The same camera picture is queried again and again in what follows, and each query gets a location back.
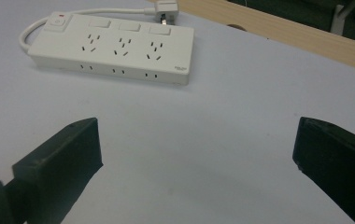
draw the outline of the power strip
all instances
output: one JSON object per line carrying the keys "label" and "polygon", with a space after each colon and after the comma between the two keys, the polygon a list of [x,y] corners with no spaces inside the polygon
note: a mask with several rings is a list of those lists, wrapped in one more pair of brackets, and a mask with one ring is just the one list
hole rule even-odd
{"label": "power strip", "polygon": [[189,83],[194,30],[54,12],[28,50],[38,66]]}

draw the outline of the table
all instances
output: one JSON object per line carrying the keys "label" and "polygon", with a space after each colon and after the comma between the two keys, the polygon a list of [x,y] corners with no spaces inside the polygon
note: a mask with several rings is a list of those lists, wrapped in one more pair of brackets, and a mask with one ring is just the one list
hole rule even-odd
{"label": "table", "polygon": [[105,166],[64,223],[353,223],[291,156],[300,117],[355,133],[354,67],[186,13],[184,87],[38,68],[19,48],[31,22],[90,7],[150,3],[0,1],[0,180],[65,125],[97,117]]}
{"label": "table", "polygon": [[236,24],[253,34],[355,67],[355,40],[242,7],[226,0],[180,0],[179,5],[181,10],[192,15],[222,24]]}

